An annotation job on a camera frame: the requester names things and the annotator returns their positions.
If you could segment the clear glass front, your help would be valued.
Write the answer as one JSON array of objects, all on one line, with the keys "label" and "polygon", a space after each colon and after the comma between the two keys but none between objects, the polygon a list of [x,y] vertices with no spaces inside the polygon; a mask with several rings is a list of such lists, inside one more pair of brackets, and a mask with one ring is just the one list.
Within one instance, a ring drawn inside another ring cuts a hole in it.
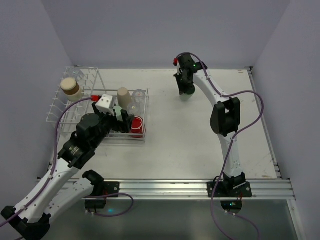
[{"label": "clear glass front", "polygon": [[138,116],[142,117],[142,107],[140,103],[137,102],[131,102],[127,106],[127,113],[128,115]]}]

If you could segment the tall beige cup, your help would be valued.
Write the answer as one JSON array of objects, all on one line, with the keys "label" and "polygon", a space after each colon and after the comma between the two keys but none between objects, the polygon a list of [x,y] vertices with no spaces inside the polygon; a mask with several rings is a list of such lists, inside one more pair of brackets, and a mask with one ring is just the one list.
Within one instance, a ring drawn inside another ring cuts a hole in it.
[{"label": "tall beige cup", "polygon": [[128,105],[132,102],[132,97],[127,88],[121,87],[117,90],[118,104],[122,109],[127,109]]}]

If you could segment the clear glass back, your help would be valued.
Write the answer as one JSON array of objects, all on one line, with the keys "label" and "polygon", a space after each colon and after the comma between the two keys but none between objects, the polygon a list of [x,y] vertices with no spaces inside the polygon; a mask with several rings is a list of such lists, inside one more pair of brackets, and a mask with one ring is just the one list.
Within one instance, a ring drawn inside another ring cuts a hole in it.
[{"label": "clear glass back", "polygon": [[136,89],[132,93],[132,100],[139,105],[144,105],[146,100],[146,92],[142,89]]}]

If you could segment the tall light green cup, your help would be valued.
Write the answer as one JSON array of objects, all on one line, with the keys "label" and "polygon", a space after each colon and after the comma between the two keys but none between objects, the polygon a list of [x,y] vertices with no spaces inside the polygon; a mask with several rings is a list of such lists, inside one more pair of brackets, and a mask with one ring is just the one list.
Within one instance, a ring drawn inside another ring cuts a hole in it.
[{"label": "tall light green cup", "polygon": [[113,110],[114,110],[114,113],[115,113],[115,116],[116,116],[116,119],[120,122],[123,122],[123,117],[122,117],[122,108],[118,105],[115,105],[113,107]]}]

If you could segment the small clear faceted glass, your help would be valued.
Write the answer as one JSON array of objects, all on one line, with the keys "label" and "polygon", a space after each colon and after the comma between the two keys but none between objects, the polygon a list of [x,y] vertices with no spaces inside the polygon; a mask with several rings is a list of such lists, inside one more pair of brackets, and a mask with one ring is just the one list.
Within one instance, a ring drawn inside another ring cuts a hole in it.
[{"label": "small clear faceted glass", "polygon": [[74,78],[78,83],[81,83],[85,78],[85,74],[78,68],[68,68],[66,74],[69,78]]}]

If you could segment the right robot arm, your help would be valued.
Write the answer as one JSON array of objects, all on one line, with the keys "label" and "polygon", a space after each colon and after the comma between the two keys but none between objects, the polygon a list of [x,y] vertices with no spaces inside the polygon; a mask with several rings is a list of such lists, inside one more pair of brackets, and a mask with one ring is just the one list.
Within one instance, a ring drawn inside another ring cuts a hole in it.
[{"label": "right robot arm", "polygon": [[241,103],[237,97],[227,96],[215,85],[207,66],[201,61],[194,61],[191,53],[181,53],[174,60],[177,67],[174,75],[179,95],[189,99],[199,87],[211,103],[213,110],[210,127],[218,136],[224,158],[221,173],[207,183],[210,198],[251,198],[251,185],[246,180],[242,168],[236,133],[241,121]]}]

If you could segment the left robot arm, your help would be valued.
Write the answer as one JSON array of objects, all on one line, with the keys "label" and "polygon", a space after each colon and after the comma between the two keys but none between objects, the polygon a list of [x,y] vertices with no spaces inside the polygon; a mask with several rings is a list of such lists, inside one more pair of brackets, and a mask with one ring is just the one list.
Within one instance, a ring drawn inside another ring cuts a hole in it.
[{"label": "left robot arm", "polygon": [[34,189],[15,206],[6,206],[1,226],[10,224],[26,240],[40,240],[57,217],[82,198],[107,199],[121,192],[106,188],[104,178],[93,170],[69,189],[62,187],[95,155],[95,151],[113,127],[117,118],[109,100],[89,98],[93,113],[85,114],[76,125],[61,151],[54,151],[53,164]]}]

